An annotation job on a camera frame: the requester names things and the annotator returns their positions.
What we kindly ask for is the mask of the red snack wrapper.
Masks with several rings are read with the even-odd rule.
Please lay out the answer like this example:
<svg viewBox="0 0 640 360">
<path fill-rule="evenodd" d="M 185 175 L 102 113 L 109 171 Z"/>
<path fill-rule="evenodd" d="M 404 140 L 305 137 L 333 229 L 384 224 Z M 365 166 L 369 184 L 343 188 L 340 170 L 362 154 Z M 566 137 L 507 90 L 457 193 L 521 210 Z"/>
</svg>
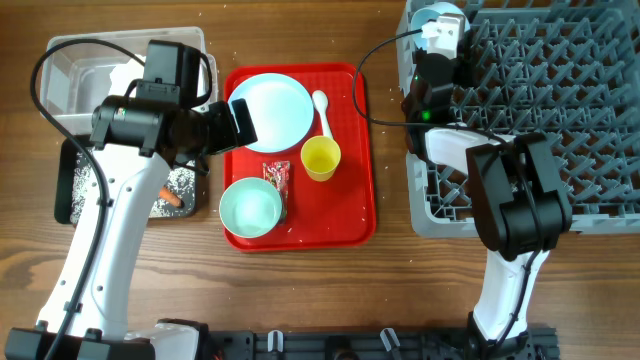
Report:
<svg viewBox="0 0 640 360">
<path fill-rule="evenodd" d="M 286 221 L 288 213 L 290 169 L 291 164 L 289 161 L 273 161 L 263 164 L 263 179 L 276 188 L 282 201 L 279 224 L 283 224 Z"/>
</svg>

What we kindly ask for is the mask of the light blue bowl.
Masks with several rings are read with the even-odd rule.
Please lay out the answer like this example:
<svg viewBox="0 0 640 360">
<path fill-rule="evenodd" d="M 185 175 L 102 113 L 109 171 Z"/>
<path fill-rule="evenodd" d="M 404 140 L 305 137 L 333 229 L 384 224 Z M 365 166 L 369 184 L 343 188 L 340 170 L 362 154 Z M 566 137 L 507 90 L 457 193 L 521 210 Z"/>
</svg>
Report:
<svg viewBox="0 0 640 360">
<path fill-rule="evenodd" d="M 440 15 L 444 13 L 455 13 L 464 15 L 463 11 L 456 5 L 448 2 L 436 2 L 432 5 L 425 6 L 417 10 L 409 21 L 409 31 L 421 30 L 422 26 L 429 21 L 435 21 Z M 467 33 L 471 30 L 471 25 L 465 15 L 465 30 Z M 428 41 L 420 34 L 412 35 L 416 48 L 426 50 Z"/>
</svg>

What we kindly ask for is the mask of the green bowl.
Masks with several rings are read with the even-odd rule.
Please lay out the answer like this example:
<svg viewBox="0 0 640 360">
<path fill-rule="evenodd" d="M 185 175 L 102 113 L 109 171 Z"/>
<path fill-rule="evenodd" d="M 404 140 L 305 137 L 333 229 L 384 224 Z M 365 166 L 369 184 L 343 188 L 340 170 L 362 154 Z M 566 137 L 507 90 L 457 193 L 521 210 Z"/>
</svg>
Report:
<svg viewBox="0 0 640 360">
<path fill-rule="evenodd" d="M 251 239 L 273 230 L 283 208 L 282 197 L 270 182 L 249 177 L 234 182 L 224 191 L 219 215 L 231 234 Z"/>
</svg>

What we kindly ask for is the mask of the yellow plastic cup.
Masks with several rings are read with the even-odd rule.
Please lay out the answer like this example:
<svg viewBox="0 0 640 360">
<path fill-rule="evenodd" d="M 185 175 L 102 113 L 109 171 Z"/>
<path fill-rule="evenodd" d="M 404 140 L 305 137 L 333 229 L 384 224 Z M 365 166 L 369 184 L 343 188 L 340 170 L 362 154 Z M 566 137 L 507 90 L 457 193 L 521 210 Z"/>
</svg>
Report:
<svg viewBox="0 0 640 360">
<path fill-rule="evenodd" d="M 302 146 L 300 158 L 308 176 L 317 182 L 329 180 L 341 161 L 338 143 L 328 136 L 314 136 Z"/>
</svg>

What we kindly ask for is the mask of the orange carrot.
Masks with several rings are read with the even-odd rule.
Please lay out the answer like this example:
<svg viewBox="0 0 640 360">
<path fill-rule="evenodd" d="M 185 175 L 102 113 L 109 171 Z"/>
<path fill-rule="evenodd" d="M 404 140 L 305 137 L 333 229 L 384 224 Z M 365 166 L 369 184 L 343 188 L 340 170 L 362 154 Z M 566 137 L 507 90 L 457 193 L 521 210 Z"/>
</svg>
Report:
<svg viewBox="0 0 640 360">
<path fill-rule="evenodd" d="M 184 206 L 182 199 L 171 192 L 167 187 L 163 187 L 160 190 L 159 198 L 176 208 L 182 208 Z"/>
</svg>

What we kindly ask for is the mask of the white napkin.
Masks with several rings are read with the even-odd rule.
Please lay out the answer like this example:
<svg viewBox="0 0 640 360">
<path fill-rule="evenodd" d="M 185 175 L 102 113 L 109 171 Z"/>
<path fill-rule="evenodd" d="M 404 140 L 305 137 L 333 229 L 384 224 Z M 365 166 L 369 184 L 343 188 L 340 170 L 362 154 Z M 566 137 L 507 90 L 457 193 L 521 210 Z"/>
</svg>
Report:
<svg viewBox="0 0 640 360">
<path fill-rule="evenodd" d="M 125 64 L 119 64 L 109 74 L 111 86 L 109 95 L 124 95 L 130 83 L 135 79 L 141 79 L 144 67 L 134 60 Z"/>
</svg>

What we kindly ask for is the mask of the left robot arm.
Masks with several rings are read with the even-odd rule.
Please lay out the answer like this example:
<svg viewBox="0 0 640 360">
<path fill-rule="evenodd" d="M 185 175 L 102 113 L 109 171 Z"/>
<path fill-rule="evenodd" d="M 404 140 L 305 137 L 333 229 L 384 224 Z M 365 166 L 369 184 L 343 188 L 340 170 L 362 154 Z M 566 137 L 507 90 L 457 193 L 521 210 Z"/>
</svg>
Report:
<svg viewBox="0 0 640 360">
<path fill-rule="evenodd" d="M 59 276 L 31 329 L 9 332 L 9 359 L 216 359 L 206 324 L 162 319 L 131 331 L 131 279 L 150 211 L 169 172 L 207 174 L 206 157 L 252 144 L 257 136 L 242 100 L 212 102 L 198 49 L 153 40 L 144 72 L 92 115 L 92 133 L 75 147 L 95 179 Z"/>
</svg>

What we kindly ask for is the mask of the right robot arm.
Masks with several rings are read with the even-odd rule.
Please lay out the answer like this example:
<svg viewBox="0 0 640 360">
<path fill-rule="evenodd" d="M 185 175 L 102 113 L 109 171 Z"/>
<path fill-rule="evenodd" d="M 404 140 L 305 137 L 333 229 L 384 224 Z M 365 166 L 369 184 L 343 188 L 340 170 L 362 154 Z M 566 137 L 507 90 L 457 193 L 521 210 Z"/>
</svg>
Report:
<svg viewBox="0 0 640 360">
<path fill-rule="evenodd" d="M 499 136 L 454 122 L 457 85 L 472 79 L 466 28 L 417 30 L 427 46 L 414 54 L 402 102 L 411 153 L 466 175 L 476 232 L 487 249 L 480 298 L 469 315 L 469 352 L 482 359 L 522 348 L 527 308 L 542 264 L 569 230 L 571 207 L 541 134 Z"/>
</svg>

